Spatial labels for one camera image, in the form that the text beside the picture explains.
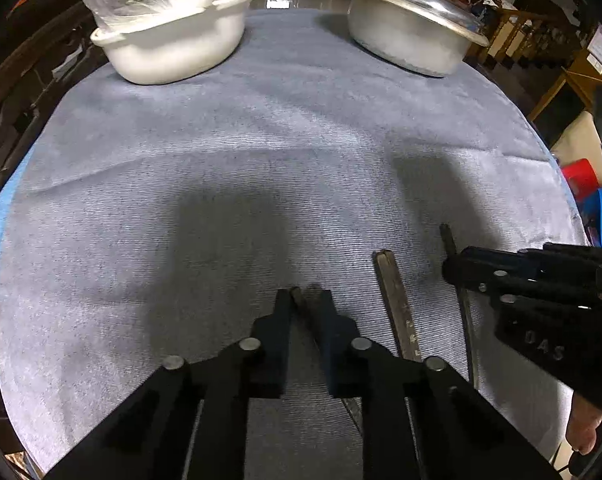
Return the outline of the right hand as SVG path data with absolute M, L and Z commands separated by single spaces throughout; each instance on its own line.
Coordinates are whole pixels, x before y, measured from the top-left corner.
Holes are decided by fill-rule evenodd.
M 602 423 L 602 410 L 578 393 L 572 395 L 566 440 L 574 452 L 586 455 L 596 443 L 596 430 Z

